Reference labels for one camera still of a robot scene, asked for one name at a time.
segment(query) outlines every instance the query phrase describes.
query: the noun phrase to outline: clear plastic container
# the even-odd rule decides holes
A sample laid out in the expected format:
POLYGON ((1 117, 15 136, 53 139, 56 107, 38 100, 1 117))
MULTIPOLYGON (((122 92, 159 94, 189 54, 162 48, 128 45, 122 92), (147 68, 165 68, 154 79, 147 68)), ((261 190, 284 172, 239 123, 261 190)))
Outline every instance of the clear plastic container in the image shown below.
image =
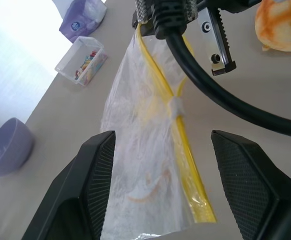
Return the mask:
POLYGON ((93 37, 79 36, 55 67, 55 70, 75 84, 87 86, 106 59, 107 54, 104 46, 98 40, 93 37), (86 58, 92 52, 95 53, 95 56, 82 70, 86 58), (81 71, 81 74, 76 79, 77 71, 81 71))

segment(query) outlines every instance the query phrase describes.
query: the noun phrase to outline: black cable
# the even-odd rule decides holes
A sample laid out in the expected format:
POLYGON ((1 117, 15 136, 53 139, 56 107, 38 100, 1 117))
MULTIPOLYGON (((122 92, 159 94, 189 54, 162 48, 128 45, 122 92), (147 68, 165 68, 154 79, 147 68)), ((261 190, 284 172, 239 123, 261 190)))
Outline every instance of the black cable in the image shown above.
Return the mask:
POLYGON ((166 38, 166 42, 185 74, 195 86, 212 101, 230 113, 252 124, 291 136, 290 119, 271 114, 252 106, 222 88, 197 63, 180 34, 171 34, 166 38))

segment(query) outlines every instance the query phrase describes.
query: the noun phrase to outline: purple bowl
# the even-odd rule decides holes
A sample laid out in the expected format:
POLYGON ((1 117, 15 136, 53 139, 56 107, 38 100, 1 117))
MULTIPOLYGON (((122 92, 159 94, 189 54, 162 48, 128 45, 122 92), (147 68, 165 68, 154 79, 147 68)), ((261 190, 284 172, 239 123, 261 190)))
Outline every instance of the purple bowl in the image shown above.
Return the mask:
POLYGON ((28 127, 11 118, 0 127, 0 176, 17 170, 28 159, 34 138, 28 127))

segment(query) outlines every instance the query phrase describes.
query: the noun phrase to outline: white table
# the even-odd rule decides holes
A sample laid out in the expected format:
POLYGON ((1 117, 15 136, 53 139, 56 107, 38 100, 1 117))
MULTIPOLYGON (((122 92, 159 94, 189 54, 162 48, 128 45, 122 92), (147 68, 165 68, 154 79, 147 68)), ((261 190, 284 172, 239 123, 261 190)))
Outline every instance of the white table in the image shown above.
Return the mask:
MULTIPOLYGON (((134 0, 107 0, 108 12, 92 34, 109 59, 86 88, 57 75, 30 116, 35 135, 33 153, 17 172, 0 177, 0 240, 20 240, 57 174, 73 159, 81 144, 99 133, 104 103, 121 59, 133 35, 134 0)), ((219 76, 219 83, 239 98, 272 113, 291 118, 291 53, 262 52, 254 32, 256 8, 223 14, 232 58, 237 69, 219 76)), ((210 72, 196 22, 186 32, 197 60, 210 72)), ((212 130, 242 135, 261 145, 273 162, 291 177, 291 137, 252 125, 226 112, 188 82, 183 91, 185 125, 194 157, 218 224, 199 224, 163 239, 242 239, 225 198, 210 140, 212 130)))

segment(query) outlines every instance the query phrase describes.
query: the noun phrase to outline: screw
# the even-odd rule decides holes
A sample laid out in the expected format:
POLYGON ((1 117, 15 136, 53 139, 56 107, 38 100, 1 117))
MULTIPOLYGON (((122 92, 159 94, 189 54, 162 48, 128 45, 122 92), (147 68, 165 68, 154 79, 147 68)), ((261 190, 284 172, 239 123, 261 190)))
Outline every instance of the screw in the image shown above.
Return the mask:
POLYGON ((211 56, 211 62, 213 62, 214 64, 218 64, 220 63, 220 61, 221 61, 221 58, 219 54, 213 54, 211 56))
POLYGON ((210 23, 209 23, 208 21, 204 22, 204 23, 202 24, 202 31, 203 31, 204 33, 207 33, 207 32, 209 32, 210 30, 211 30, 211 25, 210 25, 210 23))

